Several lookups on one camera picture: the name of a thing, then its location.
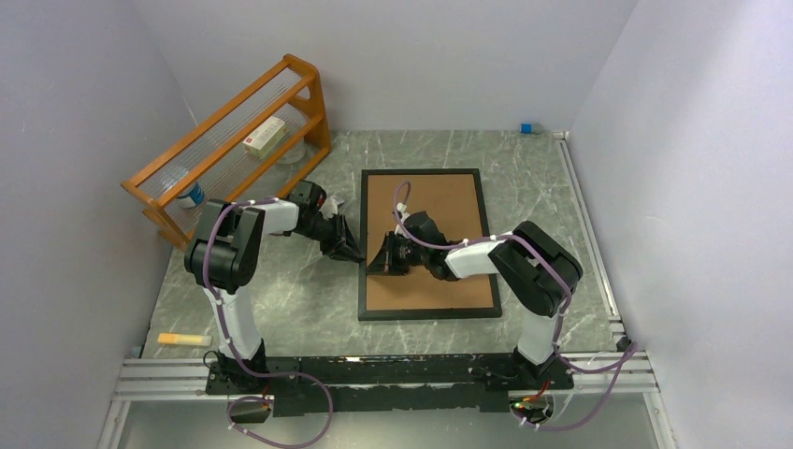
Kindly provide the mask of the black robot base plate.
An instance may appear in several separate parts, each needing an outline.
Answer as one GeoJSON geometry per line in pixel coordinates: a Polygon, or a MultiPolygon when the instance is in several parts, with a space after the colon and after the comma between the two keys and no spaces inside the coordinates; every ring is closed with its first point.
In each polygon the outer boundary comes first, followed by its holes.
{"type": "Polygon", "coordinates": [[[554,361],[536,377],[513,353],[302,356],[267,359],[267,378],[207,365],[210,396],[269,397],[277,417],[308,413],[473,408],[501,413],[521,395],[571,390],[554,361]]]}

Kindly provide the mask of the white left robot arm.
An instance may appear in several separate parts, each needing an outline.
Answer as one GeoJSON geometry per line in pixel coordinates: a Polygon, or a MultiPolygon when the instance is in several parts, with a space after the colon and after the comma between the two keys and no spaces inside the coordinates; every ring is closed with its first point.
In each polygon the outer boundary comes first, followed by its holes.
{"type": "Polygon", "coordinates": [[[318,243],[321,254],[360,263],[359,249],[339,207],[317,183],[299,181],[286,198],[209,200],[185,253],[185,269],[208,297],[221,336],[219,365],[245,393],[267,380],[266,345],[256,326],[247,286],[265,236],[294,234],[318,243]]]}

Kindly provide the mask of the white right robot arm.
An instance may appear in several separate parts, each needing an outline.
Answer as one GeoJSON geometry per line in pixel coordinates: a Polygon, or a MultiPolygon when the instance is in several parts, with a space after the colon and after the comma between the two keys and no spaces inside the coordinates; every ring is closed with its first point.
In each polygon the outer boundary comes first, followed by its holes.
{"type": "Polygon", "coordinates": [[[366,274],[401,276],[421,266],[446,282],[500,276],[527,310],[514,350],[515,379],[527,388],[540,386],[556,359],[563,304],[583,277],[580,263],[530,221],[505,234],[448,240],[425,211],[398,211],[395,218],[396,229],[386,234],[366,274]]]}

